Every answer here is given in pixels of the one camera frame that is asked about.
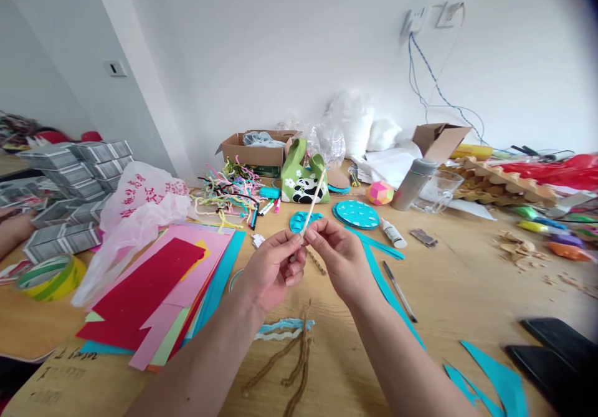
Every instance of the brown cardboard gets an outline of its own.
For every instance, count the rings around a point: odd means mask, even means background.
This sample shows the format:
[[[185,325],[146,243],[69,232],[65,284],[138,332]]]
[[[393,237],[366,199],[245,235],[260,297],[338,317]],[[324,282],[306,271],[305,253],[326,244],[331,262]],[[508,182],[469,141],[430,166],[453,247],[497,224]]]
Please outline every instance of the brown cardboard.
[[[283,148],[244,146],[243,136],[249,132],[268,132],[273,140],[284,141],[285,146]],[[239,156],[239,163],[256,166],[278,166],[282,168],[285,157],[293,142],[293,137],[296,134],[296,130],[247,130],[246,132],[238,132],[224,140],[218,147],[216,154],[222,152],[225,162],[227,158],[235,161],[235,157]]]
[[[471,129],[449,123],[424,124],[415,128],[411,139],[425,159],[445,163]]]

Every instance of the white glue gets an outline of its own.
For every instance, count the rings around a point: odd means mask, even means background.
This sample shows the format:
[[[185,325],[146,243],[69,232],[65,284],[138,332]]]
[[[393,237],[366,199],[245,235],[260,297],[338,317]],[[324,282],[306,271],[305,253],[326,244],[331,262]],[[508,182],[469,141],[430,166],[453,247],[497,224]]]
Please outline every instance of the white glue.
[[[382,219],[380,223],[382,224],[384,233],[386,233],[386,236],[388,237],[388,239],[391,240],[391,243],[394,247],[396,247],[397,249],[407,247],[407,241],[403,239],[403,237],[394,225],[392,225],[386,219]]]

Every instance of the electrical outlet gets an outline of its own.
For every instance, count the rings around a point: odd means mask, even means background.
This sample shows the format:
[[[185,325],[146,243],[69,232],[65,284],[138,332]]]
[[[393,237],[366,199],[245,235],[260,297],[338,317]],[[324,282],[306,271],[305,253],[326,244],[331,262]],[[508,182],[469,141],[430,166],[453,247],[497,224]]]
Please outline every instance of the electrical outlet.
[[[414,34],[422,30],[424,26],[425,17],[428,13],[427,7],[420,7],[418,9],[411,9],[407,12],[405,23],[403,23],[403,30],[401,35],[408,36],[411,32]]]
[[[453,27],[457,23],[457,12],[463,7],[465,7],[465,3],[462,1],[454,2],[452,4],[449,4],[447,1],[438,17],[436,27]]]

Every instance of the yellow tape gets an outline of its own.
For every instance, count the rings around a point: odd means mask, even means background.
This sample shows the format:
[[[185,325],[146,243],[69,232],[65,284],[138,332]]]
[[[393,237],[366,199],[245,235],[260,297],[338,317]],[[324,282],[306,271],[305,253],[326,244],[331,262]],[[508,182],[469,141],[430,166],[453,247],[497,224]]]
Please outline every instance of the yellow tape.
[[[16,281],[17,289],[39,302],[52,302],[75,290],[87,267],[73,255],[58,255],[34,266]]]

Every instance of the panda illustration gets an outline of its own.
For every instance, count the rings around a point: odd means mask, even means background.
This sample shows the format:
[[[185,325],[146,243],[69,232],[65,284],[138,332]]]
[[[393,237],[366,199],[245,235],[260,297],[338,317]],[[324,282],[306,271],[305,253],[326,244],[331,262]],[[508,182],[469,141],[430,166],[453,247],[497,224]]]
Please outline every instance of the panda illustration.
[[[316,192],[316,188],[318,187],[318,182],[314,179],[310,178],[300,178],[297,180],[297,185],[295,186],[295,194],[293,194],[293,202],[297,203],[311,203],[311,198],[313,197],[314,193]],[[318,197],[316,199],[316,203],[320,202],[324,196],[324,191],[320,189],[318,192]]]

